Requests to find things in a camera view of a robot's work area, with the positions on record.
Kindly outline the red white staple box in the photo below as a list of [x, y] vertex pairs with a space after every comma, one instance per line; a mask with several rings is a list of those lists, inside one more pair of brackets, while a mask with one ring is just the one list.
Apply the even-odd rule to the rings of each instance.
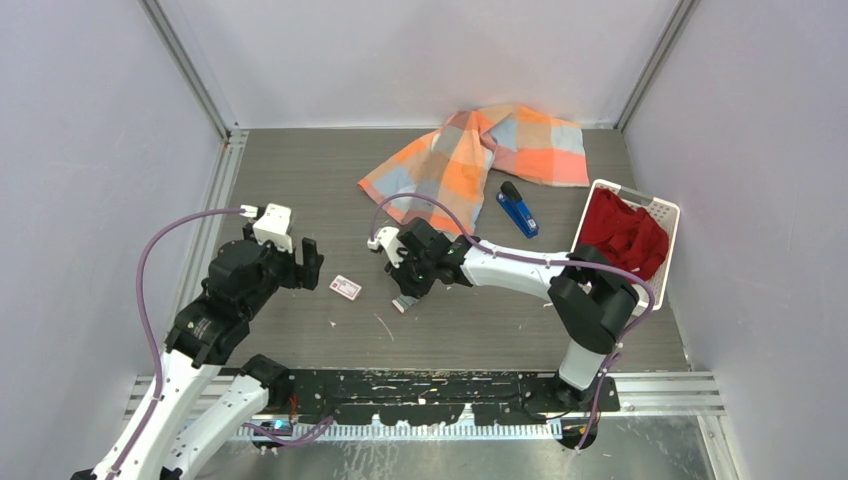
[[329, 288], [350, 301], [355, 301], [362, 291], [361, 285], [343, 275], [337, 275], [330, 282]]

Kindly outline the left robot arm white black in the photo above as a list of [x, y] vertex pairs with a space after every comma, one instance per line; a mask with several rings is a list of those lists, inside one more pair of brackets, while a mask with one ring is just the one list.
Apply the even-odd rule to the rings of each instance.
[[161, 372], [119, 439], [95, 467], [74, 478], [193, 479], [253, 415], [291, 404], [289, 369], [256, 354], [212, 406], [188, 419], [271, 296], [318, 284], [324, 257], [313, 239], [303, 239], [295, 251], [259, 241], [250, 226], [244, 234], [219, 249], [201, 294], [177, 314], [159, 357]]

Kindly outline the staple box tray with staples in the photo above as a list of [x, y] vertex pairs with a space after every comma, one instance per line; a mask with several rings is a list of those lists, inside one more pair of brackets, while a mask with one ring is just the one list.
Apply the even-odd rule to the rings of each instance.
[[404, 313], [416, 303], [419, 302], [418, 298], [412, 296], [400, 295], [391, 301], [391, 304], [400, 312]]

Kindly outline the blue stapler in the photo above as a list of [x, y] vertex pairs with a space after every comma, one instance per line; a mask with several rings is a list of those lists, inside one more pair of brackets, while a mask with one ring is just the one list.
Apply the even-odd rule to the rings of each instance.
[[511, 181], [504, 181], [501, 184], [496, 200], [526, 238], [538, 235], [538, 223]]

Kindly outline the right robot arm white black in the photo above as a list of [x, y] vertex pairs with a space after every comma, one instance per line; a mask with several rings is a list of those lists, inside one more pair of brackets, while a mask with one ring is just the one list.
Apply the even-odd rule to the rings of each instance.
[[415, 218], [400, 228], [380, 228], [368, 247], [387, 255], [386, 271], [400, 288], [401, 309], [436, 282], [499, 287], [548, 300], [569, 336], [554, 387], [558, 403], [571, 411], [592, 400], [593, 383], [640, 300], [635, 277], [617, 272], [588, 245], [555, 253], [503, 248], [477, 237], [451, 239]]

